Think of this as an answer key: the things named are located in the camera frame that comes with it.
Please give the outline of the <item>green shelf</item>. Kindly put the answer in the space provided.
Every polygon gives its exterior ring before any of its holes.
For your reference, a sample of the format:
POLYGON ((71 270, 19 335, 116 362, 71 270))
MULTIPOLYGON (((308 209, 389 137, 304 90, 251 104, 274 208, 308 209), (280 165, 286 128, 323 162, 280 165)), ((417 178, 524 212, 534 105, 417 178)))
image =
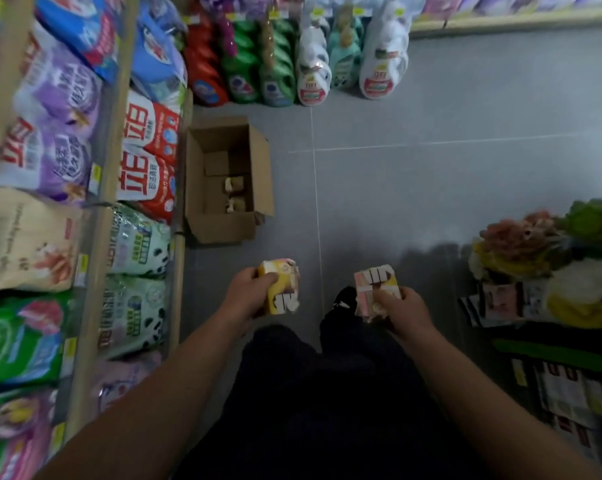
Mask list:
POLYGON ((602 329, 526 322, 486 332, 498 352, 602 374, 602 329))

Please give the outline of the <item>open cardboard box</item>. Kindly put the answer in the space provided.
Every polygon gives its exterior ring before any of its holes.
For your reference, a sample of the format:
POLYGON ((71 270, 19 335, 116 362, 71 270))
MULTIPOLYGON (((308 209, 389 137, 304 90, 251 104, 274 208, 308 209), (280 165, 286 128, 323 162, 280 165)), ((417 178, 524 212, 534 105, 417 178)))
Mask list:
POLYGON ((196 119, 185 131, 184 217, 199 243, 235 244, 255 238, 275 215, 270 144, 244 116, 196 119), (245 190, 224 192, 226 177, 245 177, 245 190), (243 196, 244 213, 227 214, 230 196, 243 196))

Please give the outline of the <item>wooden shelf unit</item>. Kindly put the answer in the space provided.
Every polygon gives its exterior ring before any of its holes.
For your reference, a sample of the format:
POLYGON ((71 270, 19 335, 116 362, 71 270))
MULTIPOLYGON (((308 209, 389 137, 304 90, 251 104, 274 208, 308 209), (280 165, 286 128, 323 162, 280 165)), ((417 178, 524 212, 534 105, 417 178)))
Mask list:
MULTIPOLYGON (((34 3, 35 0, 7 0, 0 19, 0 149, 4 133, 14 117, 12 96, 19 84, 20 60, 34 19, 34 3)), ((118 184, 119 152, 124 133, 122 119, 138 5, 138 0, 124 3, 125 28, 119 44, 119 71, 116 82, 104 88, 98 126, 92 140, 95 167, 90 182, 98 193, 89 194, 87 199, 84 234, 75 266, 69 344, 64 348, 62 375, 58 382, 51 454, 77 434, 91 417, 89 393, 97 363, 99 316, 105 290, 112 205, 118 184)))

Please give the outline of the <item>person's black shoe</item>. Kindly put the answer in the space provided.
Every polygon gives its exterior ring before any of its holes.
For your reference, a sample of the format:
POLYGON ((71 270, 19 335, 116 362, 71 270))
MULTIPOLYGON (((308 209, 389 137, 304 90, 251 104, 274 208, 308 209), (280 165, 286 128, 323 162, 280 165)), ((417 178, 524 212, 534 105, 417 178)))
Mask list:
POLYGON ((344 287, 334 298, 332 309, 342 308, 355 314, 358 307, 357 290, 353 286, 344 287))

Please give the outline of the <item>pink soap box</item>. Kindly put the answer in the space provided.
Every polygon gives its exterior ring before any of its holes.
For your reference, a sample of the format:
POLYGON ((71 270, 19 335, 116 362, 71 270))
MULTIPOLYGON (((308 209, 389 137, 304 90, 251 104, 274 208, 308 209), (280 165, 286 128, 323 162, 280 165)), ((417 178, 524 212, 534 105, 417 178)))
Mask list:
POLYGON ((385 308, 376 302, 373 291, 381 289, 401 299, 401 290, 392 266, 385 264, 358 271, 354 274, 354 279, 357 302, 355 314, 367 324, 385 320, 388 314, 385 308))

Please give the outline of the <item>beige detergent bag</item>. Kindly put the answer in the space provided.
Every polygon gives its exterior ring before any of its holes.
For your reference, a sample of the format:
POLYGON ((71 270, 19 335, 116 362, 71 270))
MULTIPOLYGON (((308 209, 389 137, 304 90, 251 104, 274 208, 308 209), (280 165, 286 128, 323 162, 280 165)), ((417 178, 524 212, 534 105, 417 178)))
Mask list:
POLYGON ((73 286, 85 211, 0 187, 0 290, 73 286))

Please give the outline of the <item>person's right forearm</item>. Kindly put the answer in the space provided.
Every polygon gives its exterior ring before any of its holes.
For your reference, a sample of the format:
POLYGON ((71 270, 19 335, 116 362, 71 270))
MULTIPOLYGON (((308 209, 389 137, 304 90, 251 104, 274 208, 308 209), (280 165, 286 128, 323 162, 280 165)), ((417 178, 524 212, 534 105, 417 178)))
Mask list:
POLYGON ((401 342, 450 419, 501 480, 602 480, 585 457, 513 398, 433 326, 401 342))

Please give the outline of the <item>yellow soap box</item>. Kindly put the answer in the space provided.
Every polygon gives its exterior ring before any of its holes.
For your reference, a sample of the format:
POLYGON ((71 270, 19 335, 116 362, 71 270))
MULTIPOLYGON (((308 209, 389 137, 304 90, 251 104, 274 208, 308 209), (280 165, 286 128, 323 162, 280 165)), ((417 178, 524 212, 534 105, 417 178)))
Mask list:
POLYGON ((277 281, 268 288, 263 306, 265 315, 296 313, 300 306, 300 274, 296 261, 290 258, 265 260, 257 269, 259 277, 272 273, 277 275, 277 281))

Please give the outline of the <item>person's right hand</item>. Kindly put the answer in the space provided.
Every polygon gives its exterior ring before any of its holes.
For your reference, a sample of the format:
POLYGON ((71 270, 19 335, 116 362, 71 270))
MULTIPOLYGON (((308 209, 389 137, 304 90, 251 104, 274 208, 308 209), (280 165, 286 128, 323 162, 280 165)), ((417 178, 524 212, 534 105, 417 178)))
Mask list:
POLYGON ((417 342, 437 332, 421 296, 409 287, 400 287, 401 299, 386 310, 398 337, 405 343, 417 342))

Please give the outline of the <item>teal detergent bottle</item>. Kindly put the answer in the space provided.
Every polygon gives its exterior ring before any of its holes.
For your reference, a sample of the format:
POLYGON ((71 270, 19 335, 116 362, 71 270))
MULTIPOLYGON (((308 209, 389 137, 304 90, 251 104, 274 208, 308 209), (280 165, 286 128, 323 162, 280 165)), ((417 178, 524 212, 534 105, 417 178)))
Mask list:
POLYGON ((361 37, 352 11, 341 13, 333 23, 327 42, 331 89, 352 88, 361 63, 361 37))

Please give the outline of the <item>green panda detergent bag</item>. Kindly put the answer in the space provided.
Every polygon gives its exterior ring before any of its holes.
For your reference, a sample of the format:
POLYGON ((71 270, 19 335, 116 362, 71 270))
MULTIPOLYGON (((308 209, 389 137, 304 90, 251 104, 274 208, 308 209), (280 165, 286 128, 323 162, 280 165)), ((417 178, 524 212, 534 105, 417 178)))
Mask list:
POLYGON ((106 277, 99 324, 99 357, 114 360, 163 341, 164 280, 114 274, 106 277))
POLYGON ((122 203, 112 209, 107 273, 163 277, 170 257, 170 227, 122 203))

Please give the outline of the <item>row of pastel packets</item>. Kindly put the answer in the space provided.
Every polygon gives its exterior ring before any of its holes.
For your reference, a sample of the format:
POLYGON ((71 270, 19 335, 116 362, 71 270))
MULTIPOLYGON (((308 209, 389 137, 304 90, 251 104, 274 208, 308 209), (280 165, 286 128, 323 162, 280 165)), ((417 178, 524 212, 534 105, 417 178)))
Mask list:
POLYGON ((426 0, 421 20, 506 16, 602 8, 602 0, 426 0))

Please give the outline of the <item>person's left forearm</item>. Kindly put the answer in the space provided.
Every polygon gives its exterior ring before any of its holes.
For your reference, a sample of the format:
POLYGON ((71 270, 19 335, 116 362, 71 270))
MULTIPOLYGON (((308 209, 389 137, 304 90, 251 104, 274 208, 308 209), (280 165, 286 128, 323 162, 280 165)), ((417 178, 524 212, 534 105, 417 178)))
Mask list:
POLYGON ((220 309, 86 425, 33 480, 166 480, 252 321, 220 309))

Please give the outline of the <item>stack of white packets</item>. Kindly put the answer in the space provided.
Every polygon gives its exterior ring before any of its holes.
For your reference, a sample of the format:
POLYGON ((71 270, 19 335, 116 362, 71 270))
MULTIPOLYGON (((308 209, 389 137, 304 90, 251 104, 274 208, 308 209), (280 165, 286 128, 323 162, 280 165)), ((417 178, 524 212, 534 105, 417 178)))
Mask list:
POLYGON ((533 371, 542 418, 602 466, 602 379, 547 362, 533 371))

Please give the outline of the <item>pale purple detergent bag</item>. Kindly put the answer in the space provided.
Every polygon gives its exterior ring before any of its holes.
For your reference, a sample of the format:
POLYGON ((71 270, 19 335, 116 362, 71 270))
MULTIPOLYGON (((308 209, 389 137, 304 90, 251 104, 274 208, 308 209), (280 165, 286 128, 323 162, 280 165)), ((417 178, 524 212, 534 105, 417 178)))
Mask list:
POLYGON ((97 418, 162 363, 161 352, 148 351, 123 360, 98 360, 89 394, 90 420, 97 418))

